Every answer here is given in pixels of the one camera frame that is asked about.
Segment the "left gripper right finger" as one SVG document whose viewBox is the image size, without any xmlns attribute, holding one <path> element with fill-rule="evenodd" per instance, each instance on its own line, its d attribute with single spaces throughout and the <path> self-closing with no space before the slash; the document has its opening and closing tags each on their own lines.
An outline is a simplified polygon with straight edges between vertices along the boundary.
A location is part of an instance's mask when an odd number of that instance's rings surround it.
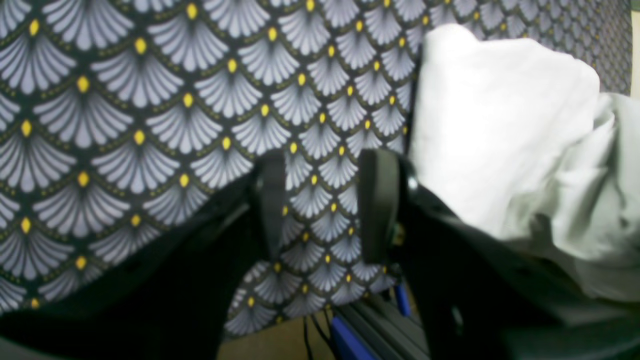
<svg viewBox="0 0 640 360">
<path fill-rule="evenodd" d="M 362 260 L 388 264 L 406 240 L 403 212 L 418 191 L 410 159 L 382 148 L 364 149 L 358 158 L 358 219 Z"/>
</svg>

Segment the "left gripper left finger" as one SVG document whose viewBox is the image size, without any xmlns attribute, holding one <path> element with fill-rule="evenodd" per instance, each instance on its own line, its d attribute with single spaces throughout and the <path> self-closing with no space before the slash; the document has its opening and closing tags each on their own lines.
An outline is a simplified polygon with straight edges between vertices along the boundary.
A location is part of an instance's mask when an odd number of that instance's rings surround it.
<svg viewBox="0 0 640 360">
<path fill-rule="evenodd" d="M 285 154 L 282 150 L 269 150 L 250 171 L 251 231 L 262 260 L 279 260 L 285 197 Z"/>
</svg>

